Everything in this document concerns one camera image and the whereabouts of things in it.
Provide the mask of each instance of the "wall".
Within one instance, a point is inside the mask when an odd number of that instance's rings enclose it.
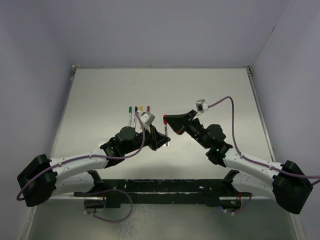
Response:
[[[320,1],[293,0],[255,61],[257,95],[277,161],[319,175]],[[300,214],[309,240],[319,239],[320,189]]]
[[[288,0],[41,0],[74,65],[242,67]]]
[[[0,2],[1,239],[17,239],[27,207],[17,175],[49,154],[70,86],[71,64],[34,1]]]

